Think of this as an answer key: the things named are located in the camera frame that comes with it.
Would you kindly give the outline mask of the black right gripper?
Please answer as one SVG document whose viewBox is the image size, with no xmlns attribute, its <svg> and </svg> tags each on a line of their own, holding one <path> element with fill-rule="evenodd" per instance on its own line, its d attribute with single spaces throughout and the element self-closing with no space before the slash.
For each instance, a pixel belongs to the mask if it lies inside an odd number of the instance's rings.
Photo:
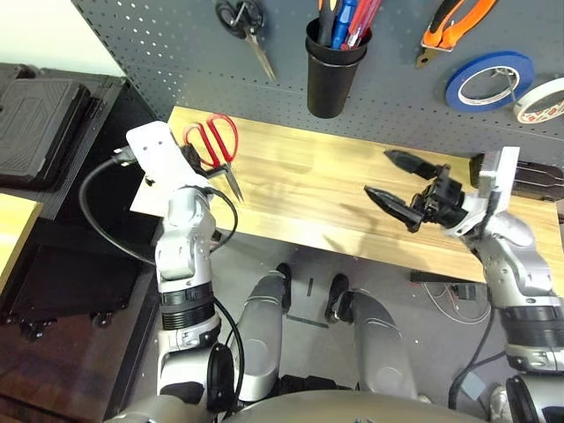
<svg viewBox="0 0 564 423">
<path fill-rule="evenodd" d="M 385 190 L 364 187 L 369 199 L 391 217 L 403 222 L 409 232 L 418 232 L 422 222 L 450 229 L 466 217 L 463 185 L 450 177 L 450 165 L 433 165 L 410 152 L 395 149 L 385 150 L 384 155 L 409 174 L 425 180 L 434 178 L 421 193 L 413 196 L 411 206 Z"/>
</svg>

